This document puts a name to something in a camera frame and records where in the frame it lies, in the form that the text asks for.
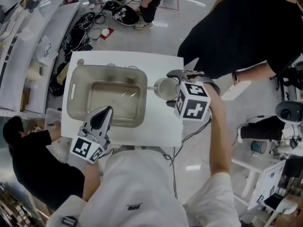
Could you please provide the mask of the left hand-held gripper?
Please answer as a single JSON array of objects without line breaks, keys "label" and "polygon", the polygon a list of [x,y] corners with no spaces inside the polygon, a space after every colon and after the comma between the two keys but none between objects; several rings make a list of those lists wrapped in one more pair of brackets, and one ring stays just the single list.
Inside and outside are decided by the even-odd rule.
[{"label": "left hand-held gripper", "polygon": [[90,112],[72,139],[70,153],[89,163],[95,163],[103,156],[110,144],[107,131],[111,126],[113,112],[111,106],[99,107]]}]

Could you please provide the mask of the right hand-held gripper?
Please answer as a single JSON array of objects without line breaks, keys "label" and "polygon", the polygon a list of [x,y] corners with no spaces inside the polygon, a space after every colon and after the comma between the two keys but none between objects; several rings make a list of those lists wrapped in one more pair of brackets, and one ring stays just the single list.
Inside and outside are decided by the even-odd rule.
[{"label": "right hand-held gripper", "polygon": [[177,80],[175,86],[177,98],[167,101],[166,105],[174,107],[174,113],[179,119],[202,121],[211,102],[205,84],[211,85],[218,94],[220,94],[220,88],[210,78],[194,78],[188,82],[183,70],[172,70],[166,76]]}]

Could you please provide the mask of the person's right hand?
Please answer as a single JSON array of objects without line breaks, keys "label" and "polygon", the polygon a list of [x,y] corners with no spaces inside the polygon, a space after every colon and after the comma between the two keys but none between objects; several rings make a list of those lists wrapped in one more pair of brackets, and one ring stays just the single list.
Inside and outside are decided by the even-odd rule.
[{"label": "person's right hand", "polygon": [[188,80],[194,79],[196,77],[203,77],[205,75],[203,72],[198,72],[195,70],[184,70],[183,73],[185,74]]}]

